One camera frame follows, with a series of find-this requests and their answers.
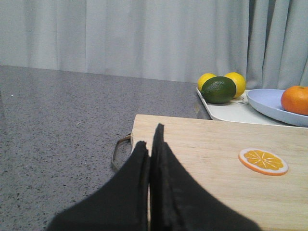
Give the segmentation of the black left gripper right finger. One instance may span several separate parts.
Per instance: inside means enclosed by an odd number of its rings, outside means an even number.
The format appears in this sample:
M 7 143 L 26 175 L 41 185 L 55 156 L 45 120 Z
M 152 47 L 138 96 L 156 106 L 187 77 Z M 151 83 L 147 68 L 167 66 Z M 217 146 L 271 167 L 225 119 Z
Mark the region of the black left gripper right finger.
M 258 231 L 252 220 L 232 210 L 186 171 L 164 141 L 158 124 L 150 167 L 151 230 Z

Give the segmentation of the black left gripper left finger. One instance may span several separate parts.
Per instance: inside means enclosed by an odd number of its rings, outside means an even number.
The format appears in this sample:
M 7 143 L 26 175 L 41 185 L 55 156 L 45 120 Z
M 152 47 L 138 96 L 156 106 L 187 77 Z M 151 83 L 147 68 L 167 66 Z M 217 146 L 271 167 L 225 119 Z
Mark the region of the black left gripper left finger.
M 49 231 L 146 231 L 150 157 L 136 144 L 120 170 L 98 191 L 58 214 Z

